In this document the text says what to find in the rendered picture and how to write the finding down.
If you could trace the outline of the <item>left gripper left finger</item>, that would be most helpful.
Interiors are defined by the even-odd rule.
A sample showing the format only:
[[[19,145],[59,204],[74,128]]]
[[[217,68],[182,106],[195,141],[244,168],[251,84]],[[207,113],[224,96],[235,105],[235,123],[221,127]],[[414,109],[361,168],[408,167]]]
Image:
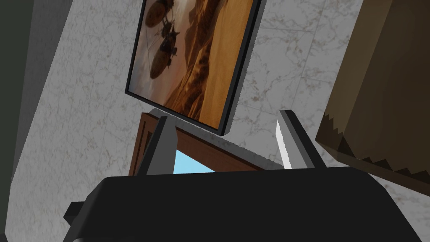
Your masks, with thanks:
[[[173,174],[177,142],[174,120],[169,116],[161,116],[146,146],[136,175]]]

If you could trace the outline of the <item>brown wooden cupboard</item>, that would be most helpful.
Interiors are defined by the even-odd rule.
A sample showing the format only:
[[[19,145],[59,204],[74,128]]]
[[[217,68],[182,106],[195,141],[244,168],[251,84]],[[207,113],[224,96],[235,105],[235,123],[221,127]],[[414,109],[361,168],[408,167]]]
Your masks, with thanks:
[[[430,196],[430,0],[363,0],[315,140]]]

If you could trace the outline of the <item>black framed desert picture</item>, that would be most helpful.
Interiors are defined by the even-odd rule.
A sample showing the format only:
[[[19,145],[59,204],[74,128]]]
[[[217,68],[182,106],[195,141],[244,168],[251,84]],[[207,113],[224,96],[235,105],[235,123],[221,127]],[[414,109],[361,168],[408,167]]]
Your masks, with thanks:
[[[225,135],[263,0],[142,0],[125,93]]]

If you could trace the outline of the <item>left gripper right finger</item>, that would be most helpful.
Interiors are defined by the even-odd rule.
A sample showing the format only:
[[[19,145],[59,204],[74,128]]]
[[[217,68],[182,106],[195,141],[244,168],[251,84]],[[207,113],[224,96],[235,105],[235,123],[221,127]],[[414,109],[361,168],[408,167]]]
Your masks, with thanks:
[[[326,168],[292,110],[280,110],[275,131],[284,169]]]

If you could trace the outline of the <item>brown framed window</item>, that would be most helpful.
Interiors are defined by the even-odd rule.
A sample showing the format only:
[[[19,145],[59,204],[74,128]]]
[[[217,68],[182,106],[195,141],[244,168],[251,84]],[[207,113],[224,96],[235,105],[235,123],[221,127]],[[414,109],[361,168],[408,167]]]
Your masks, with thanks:
[[[130,176],[137,174],[138,166],[141,163],[145,149],[147,148],[150,138],[155,131],[158,117],[150,113],[142,113],[134,151],[131,158],[131,164],[128,174]],[[176,127],[178,144],[177,150],[193,158],[202,165],[210,168],[215,172],[231,171],[261,171],[264,168],[254,165],[228,151],[225,151],[214,144],[210,144],[203,139]]]

